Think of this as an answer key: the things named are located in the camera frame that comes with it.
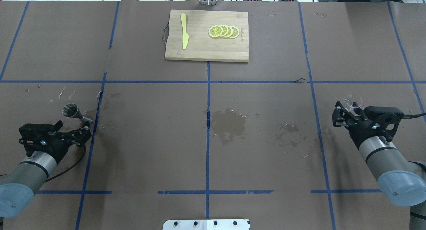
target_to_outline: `yellow knife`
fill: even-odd
[[[181,14],[181,21],[182,21],[182,33],[183,33],[183,41],[182,41],[182,49],[186,49],[189,42],[189,34],[186,32],[186,14]]]

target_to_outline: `robotic arm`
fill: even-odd
[[[69,108],[64,110],[64,115],[70,113]],[[25,124],[19,128],[22,136],[19,143],[24,145],[26,157],[12,173],[0,176],[0,229],[3,217],[13,218],[20,214],[45,182],[59,177],[82,160],[85,143],[92,136],[90,122],[69,132],[59,132],[62,126],[62,121],[58,121],[55,125]],[[72,145],[84,148],[81,158],[69,169],[48,178]]]
[[[334,127],[345,127],[374,178],[391,203],[411,206],[410,230],[426,229],[426,163],[409,162],[392,143],[399,123],[426,115],[406,115],[398,108],[357,107],[356,115],[337,102]]]

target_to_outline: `white metal plate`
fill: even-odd
[[[168,220],[163,224],[163,230],[250,230],[250,220]]]

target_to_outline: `lemon slice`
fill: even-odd
[[[226,27],[228,28],[228,34],[223,36],[223,37],[229,38],[230,36],[232,36],[233,31],[232,31],[232,28],[230,26],[227,25]]]
[[[230,27],[232,29],[232,35],[229,36],[230,39],[235,39],[236,37],[239,36],[239,28],[235,27],[235,26],[231,26]]]
[[[228,35],[228,33],[229,33],[229,29],[228,29],[228,25],[224,25],[224,24],[221,24],[220,25],[220,27],[222,27],[222,34],[220,35],[221,37],[224,37],[224,36],[226,36],[226,35]]]
[[[220,25],[213,25],[209,29],[209,36],[212,38],[217,38],[222,34],[223,28]]]

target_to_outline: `cutting board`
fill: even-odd
[[[182,49],[181,14],[187,15],[189,42]],[[212,38],[208,31],[213,25],[236,26],[240,35],[235,39]],[[171,10],[166,60],[197,60],[248,63],[248,13],[230,11]]]

